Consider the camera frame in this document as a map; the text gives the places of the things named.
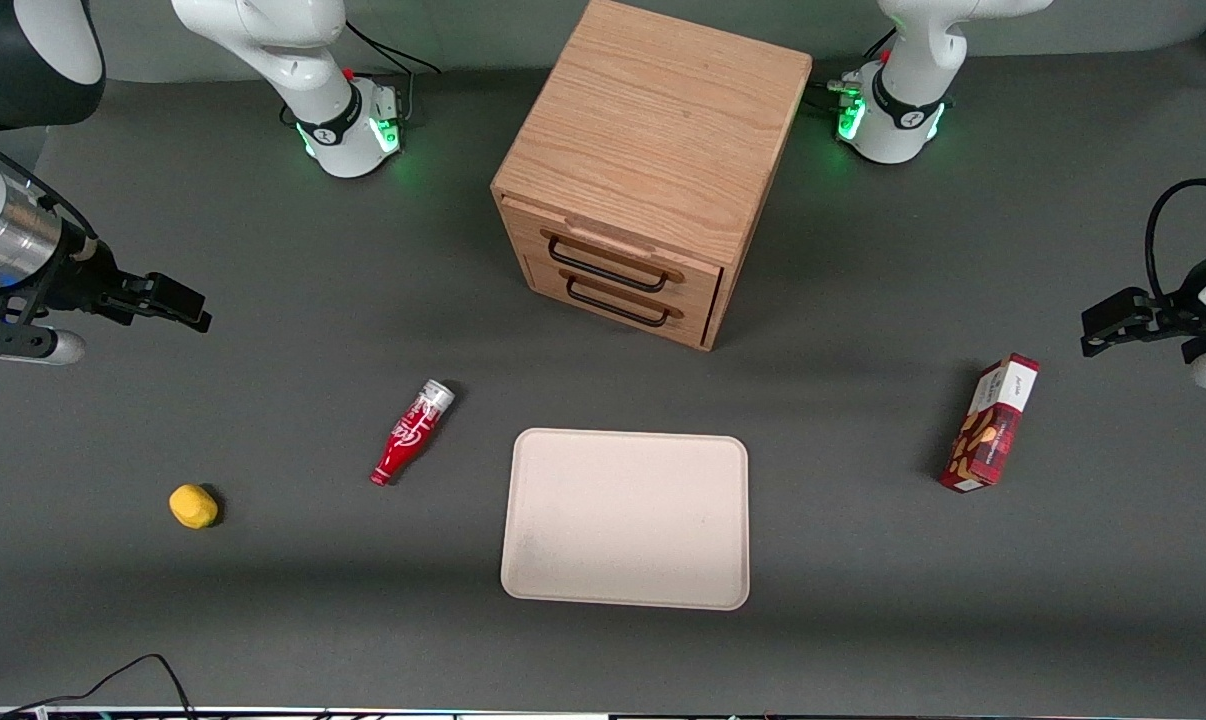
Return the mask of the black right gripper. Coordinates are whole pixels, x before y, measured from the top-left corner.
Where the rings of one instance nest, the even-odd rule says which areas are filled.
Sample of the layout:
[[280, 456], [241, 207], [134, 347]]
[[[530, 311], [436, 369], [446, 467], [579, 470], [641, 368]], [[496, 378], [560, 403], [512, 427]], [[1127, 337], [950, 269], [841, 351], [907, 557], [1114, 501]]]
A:
[[63, 314], [90, 314], [117, 324], [133, 324], [137, 316], [145, 316], [199, 333], [207, 333], [213, 323], [213, 315], [204, 311], [201, 293], [165, 274], [137, 277], [123, 273], [106, 242], [64, 234], [55, 251], [55, 310]]

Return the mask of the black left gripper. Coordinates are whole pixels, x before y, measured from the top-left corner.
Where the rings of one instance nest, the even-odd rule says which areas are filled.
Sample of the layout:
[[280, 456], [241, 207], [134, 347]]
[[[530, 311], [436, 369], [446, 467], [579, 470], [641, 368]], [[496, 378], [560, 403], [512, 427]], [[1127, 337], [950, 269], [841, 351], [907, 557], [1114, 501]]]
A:
[[[1151, 250], [1151, 292], [1169, 320], [1192, 334], [1206, 334], [1206, 259], [1194, 265], [1179, 288], [1165, 292], [1157, 274]], [[1096, 357], [1107, 349], [1125, 343], [1157, 343], [1179, 336], [1173, 324], [1163, 324], [1151, 308], [1151, 295], [1141, 288], [1124, 288], [1097, 302], [1081, 314], [1084, 357]]]

